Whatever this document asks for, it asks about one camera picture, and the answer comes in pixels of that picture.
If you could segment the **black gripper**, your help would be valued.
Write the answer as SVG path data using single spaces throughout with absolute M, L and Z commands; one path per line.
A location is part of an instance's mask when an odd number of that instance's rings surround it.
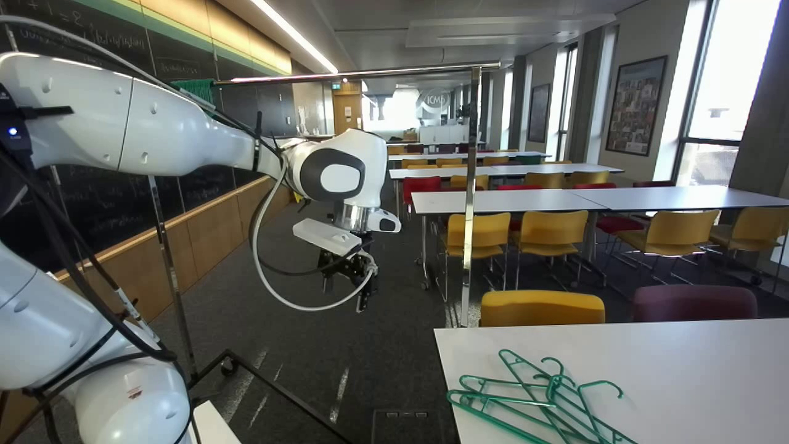
M 353 285 L 347 302 L 354 304 L 354 312 L 363 313 L 374 295 L 378 281 L 378 263 L 369 251 L 354 250 L 344 258 L 321 251 L 317 271 L 326 281 L 333 281 L 336 275 L 344 277 Z

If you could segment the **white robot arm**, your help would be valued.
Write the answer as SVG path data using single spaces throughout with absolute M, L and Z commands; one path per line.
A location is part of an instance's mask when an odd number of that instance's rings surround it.
M 298 195 L 338 198 L 339 235 L 394 235 L 383 208 L 386 143 L 347 128 L 282 149 L 161 82 L 31 52 L 0 54 L 3 202 L 41 187 L 50 165 L 187 176 L 224 165 Z M 190 396 L 169 353 L 141 322 L 0 251 L 0 386 L 61 396 L 83 444 L 187 444 Z

